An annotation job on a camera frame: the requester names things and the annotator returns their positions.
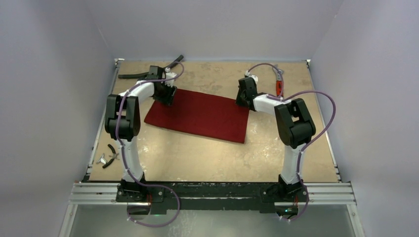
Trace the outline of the dark red cloth napkin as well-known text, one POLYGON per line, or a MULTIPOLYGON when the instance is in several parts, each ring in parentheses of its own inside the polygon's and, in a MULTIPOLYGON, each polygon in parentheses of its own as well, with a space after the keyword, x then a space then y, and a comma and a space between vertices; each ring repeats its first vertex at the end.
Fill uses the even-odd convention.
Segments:
POLYGON ((172 105, 154 102, 144 122, 174 131, 245 143, 249 109, 235 100, 178 89, 172 105))

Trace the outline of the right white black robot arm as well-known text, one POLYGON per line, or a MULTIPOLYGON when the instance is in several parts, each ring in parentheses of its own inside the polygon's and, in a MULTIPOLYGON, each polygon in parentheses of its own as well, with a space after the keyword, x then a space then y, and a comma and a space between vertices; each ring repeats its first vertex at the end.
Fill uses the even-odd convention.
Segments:
POLYGON ((275 117, 279 138, 285 145, 283 168, 277 188, 280 199, 289 201, 296 196, 295 184, 303 186, 301 163, 303 148, 316 134, 316 126, 303 99, 283 99, 267 93, 258 93, 252 77, 238 80, 236 104, 254 112, 263 112, 275 117))

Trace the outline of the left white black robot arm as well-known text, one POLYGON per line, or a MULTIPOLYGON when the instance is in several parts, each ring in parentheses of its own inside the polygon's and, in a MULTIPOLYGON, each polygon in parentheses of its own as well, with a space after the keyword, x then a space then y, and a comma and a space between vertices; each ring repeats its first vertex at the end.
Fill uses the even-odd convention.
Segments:
POLYGON ((140 105, 148 98, 163 105, 172 105, 177 91, 174 82, 178 77, 170 67, 150 66, 134 86, 107 97, 105 130, 118 146, 124 169, 121 183, 132 184, 128 196, 135 202, 147 197, 147 184, 141 183, 144 171, 137 150, 137 136, 141 128, 140 105))

